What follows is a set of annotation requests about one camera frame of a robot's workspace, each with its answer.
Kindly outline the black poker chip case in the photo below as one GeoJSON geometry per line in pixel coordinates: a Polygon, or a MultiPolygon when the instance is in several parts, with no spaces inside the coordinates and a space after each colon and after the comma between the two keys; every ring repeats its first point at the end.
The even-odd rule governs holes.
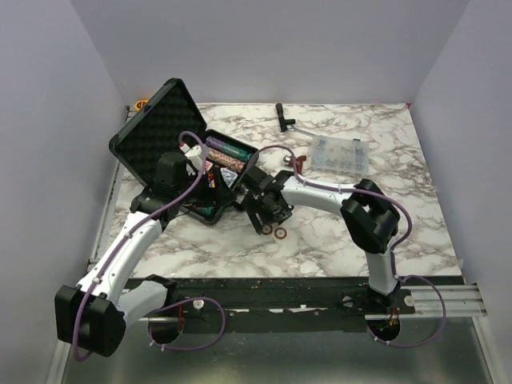
{"type": "MultiPolygon", "coordinates": [[[[243,163],[234,170],[239,177],[231,189],[237,197],[240,176],[256,148],[208,128],[183,80],[171,78],[109,143],[110,152],[143,187],[140,195],[132,200],[132,212],[151,214],[189,188],[196,178],[195,169],[185,161],[180,145],[195,146],[197,142],[206,146],[220,142],[218,152],[243,163]]],[[[212,163],[213,167],[226,167],[225,161],[212,163]]],[[[190,194],[161,215],[165,222],[172,214],[182,211],[204,224],[214,225],[234,203],[217,212],[193,212],[187,207],[190,194]]]]}

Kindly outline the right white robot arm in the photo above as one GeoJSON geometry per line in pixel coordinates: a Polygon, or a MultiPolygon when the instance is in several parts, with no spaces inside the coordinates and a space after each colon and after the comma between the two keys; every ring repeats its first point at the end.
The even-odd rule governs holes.
{"type": "Polygon", "coordinates": [[[242,207],[259,234],[291,218],[296,206],[342,218],[352,241],[366,255],[370,308],[384,314],[395,307],[398,280],[391,247],[400,216],[374,182],[365,178],[355,186],[301,182],[291,171],[272,176],[255,166],[242,176],[242,184],[247,190],[242,207]]]}

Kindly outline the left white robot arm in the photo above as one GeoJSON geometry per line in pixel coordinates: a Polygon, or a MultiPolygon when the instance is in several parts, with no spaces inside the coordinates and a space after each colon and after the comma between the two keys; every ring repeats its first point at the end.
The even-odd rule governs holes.
{"type": "Polygon", "coordinates": [[[78,361],[91,354],[111,356],[128,327],[147,314],[182,315],[184,306],[219,301],[208,297],[183,298],[176,281],[152,274],[130,291],[128,280],[147,249],[178,213],[178,205],[200,184],[203,156],[189,158],[180,151],[163,154],[154,182],[134,200],[134,211],[100,261],[74,286],[62,286],[54,296],[58,339],[71,345],[78,361]]]}

